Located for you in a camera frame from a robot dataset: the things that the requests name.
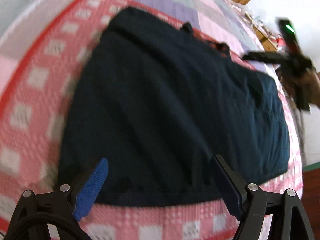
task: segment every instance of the blue gripper pad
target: blue gripper pad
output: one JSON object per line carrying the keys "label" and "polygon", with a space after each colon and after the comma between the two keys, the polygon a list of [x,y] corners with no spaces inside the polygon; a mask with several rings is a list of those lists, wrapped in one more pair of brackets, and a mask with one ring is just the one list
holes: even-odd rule
{"label": "blue gripper pad", "polygon": [[102,158],[77,194],[76,207],[73,211],[73,217],[76,221],[79,222],[82,217],[89,214],[90,209],[92,208],[94,201],[107,178],[108,170],[108,161],[106,158]]}
{"label": "blue gripper pad", "polygon": [[242,196],[233,184],[233,179],[235,179],[233,171],[220,155],[215,155],[211,158],[210,166],[214,182],[230,215],[241,220],[243,217]]}

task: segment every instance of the black cable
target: black cable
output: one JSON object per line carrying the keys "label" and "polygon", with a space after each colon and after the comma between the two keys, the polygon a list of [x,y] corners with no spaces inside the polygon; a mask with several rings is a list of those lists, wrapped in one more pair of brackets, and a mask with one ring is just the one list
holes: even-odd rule
{"label": "black cable", "polygon": [[76,240],[92,240],[80,227],[70,223],[65,218],[45,212],[39,212],[20,219],[16,226],[10,232],[7,232],[4,240],[18,240],[27,229],[39,224],[55,225],[57,228],[66,231]]}

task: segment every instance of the bed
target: bed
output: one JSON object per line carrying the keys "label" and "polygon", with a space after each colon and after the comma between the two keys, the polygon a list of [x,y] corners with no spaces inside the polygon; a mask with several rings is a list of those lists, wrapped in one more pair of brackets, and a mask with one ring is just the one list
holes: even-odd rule
{"label": "bed", "polygon": [[[23,105],[18,105],[17,108],[8,106],[15,100],[15,96],[17,97],[14,92],[26,75],[24,73],[26,57],[33,55],[34,48],[42,46],[39,39],[50,34],[50,30],[54,33],[52,27],[57,24],[61,24],[60,29],[66,32],[72,33],[77,28],[74,25],[64,25],[59,22],[66,16],[72,1],[74,0],[0,0],[0,13],[5,19],[0,23],[0,94],[2,96],[0,101],[0,230],[4,232],[21,192],[27,188],[33,189],[36,193],[48,192],[56,177],[59,140],[49,140],[48,143],[47,137],[59,137],[58,133],[63,128],[64,119],[47,117],[44,123],[45,127],[49,127],[48,130],[36,129],[44,134],[44,137],[36,137],[36,132],[21,137],[19,133],[15,134],[14,130],[12,131],[10,125],[25,129],[24,125],[28,125],[32,109]],[[238,18],[224,0],[116,0],[116,2],[123,5],[133,2],[153,8],[161,12],[158,17],[166,21],[171,18],[177,19],[172,21],[172,24],[189,21],[194,28],[205,35],[217,41],[226,42],[238,55],[247,50],[263,49],[253,30]],[[80,13],[81,17],[85,15],[84,11]],[[108,20],[108,18],[101,19],[101,24],[106,24]],[[72,54],[74,51],[70,51],[70,61],[72,57],[79,56],[79,65],[83,64],[85,58],[90,55],[91,41],[95,39],[95,34],[91,30],[89,32],[88,29],[87,32],[91,40],[81,36],[71,37],[74,43],[84,42],[85,44],[76,56]],[[61,46],[57,43],[52,44],[50,51],[56,53]],[[58,73],[58,67],[61,68],[63,65],[57,63],[56,66]],[[290,160],[287,173],[270,180],[262,185],[262,188],[265,191],[278,193],[283,193],[287,188],[293,188],[301,197],[303,184],[298,138],[283,90],[272,68],[257,63],[252,63],[251,67],[274,77],[290,135]],[[42,77],[46,75],[41,72],[41,69],[38,71]],[[41,80],[32,78],[30,82],[38,88],[43,84]],[[65,108],[67,103],[61,99],[59,93],[68,93],[68,89],[75,84],[76,82],[69,78],[68,86],[64,87],[63,92],[53,88],[51,92],[54,93],[42,100],[38,97],[27,97],[24,90],[21,90],[18,96],[20,100],[24,100],[24,97],[28,98],[33,106],[40,110],[45,106],[53,105],[58,106],[59,109]],[[46,111],[55,113],[57,109],[46,108]],[[267,239],[270,222],[271,218],[267,216],[260,239]],[[223,240],[232,239],[238,222],[228,214],[223,201],[219,200],[164,208],[94,205],[90,214],[81,220],[80,225],[92,239]],[[54,227],[50,230],[55,238]]]}

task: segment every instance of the white wall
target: white wall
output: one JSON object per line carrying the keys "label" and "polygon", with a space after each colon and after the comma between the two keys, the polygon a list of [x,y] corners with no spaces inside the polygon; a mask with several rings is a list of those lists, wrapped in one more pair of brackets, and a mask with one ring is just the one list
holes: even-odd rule
{"label": "white wall", "polygon": [[[264,23],[273,25],[276,17],[288,17],[296,30],[302,51],[320,71],[320,0],[251,0],[248,7]],[[307,164],[320,161],[320,111],[305,114],[305,153]]]}

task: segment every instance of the mattress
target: mattress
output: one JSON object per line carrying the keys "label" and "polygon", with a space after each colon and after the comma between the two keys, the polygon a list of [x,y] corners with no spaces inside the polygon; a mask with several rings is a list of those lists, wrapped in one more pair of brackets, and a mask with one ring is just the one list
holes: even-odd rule
{"label": "mattress", "polygon": [[[23,77],[21,66],[35,41],[72,1],[0,0],[0,13],[6,19],[0,24],[0,93],[2,95],[0,108],[4,109],[3,112],[8,115],[9,120],[11,116],[20,118],[22,109],[24,110],[22,119],[28,118],[28,108],[21,108],[19,105],[17,108],[5,108],[5,103],[14,100],[10,95],[15,88],[14,84],[20,80],[17,79],[17,75]],[[262,49],[254,32],[238,18],[224,0],[132,1],[154,8],[162,12],[164,17],[173,17],[180,22],[189,21],[194,28],[206,35],[219,42],[227,43],[238,55],[247,50]],[[71,25],[65,28],[72,31]],[[86,51],[83,50],[81,55],[87,55]],[[265,64],[252,63],[252,65],[258,71],[266,72],[275,78],[290,135],[290,160],[287,173],[270,180],[262,185],[262,188],[279,193],[284,192],[286,188],[293,188],[301,196],[302,173],[298,138],[283,90],[272,69]],[[31,100],[41,109],[43,105],[50,105],[50,100],[61,99],[54,94],[47,97],[46,101],[40,102],[37,97]],[[60,120],[60,127],[63,126],[63,120],[54,120],[54,124]],[[56,126],[50,121],[45,125],[47,130],[43,132],[44,137],[39,140],[47,140],[54,136],[54,133],[47,131],[55,129]],[[50,190],[56,176],[59,149],[59,143],[53,143],[51,148],[39,148],[31,138],[29,141],[24,140],[25,145],[20,145],[19,136],[14,133],[8,136],[10,129],[12,129],[10,124],[0,127],[0,174],[2,178],[7,178],[4,182],[8,187],[15,185],[14,192],[9,190],[10,194],[5,187],[0,189],[0,230],[3,231],[6,231],[15,204],[23,190],[31,188],[36,193]],[[46,158],[39,157],[36,154],[37,151],[46,152],[45,155],[41,155]],[[28,177],[28,170],[37,172],[32,172],[31,178]],[[261,239],[267,239],[270,221],[271,218],[266,217]],[[228,214],[223,201],[219,200],[164,208],[94,205],[88,217],[81,220],[80,225],[93,239],[101,239],[103,236],[108,236],[109,239],[229,239],[235,233],[238,222]]]}

